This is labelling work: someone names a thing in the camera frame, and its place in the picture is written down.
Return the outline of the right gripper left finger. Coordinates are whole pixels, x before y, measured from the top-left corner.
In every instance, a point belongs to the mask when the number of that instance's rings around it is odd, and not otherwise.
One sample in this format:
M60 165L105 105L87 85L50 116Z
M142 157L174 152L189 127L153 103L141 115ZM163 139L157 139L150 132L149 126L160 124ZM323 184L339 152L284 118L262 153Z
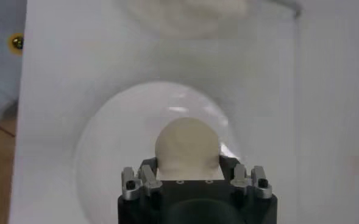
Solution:
M159 194L163 183L157 178L157 158L142 161L137 174L132 167L125 167L121 172L122 198L134 201L143 195L151 197Z

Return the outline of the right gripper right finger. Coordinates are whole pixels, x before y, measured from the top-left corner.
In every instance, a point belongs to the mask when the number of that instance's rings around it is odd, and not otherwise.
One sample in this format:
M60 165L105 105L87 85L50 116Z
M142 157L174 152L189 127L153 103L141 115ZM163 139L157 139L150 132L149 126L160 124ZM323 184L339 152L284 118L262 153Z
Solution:
M269 183L265 170L262 166L254 166L251 174L247 174L244 164L241 164L236 158L228 156L219 156L219 165L227 180L235 190L241 191L244 195L252 189L257 198L262 200L272 198L272 186Z

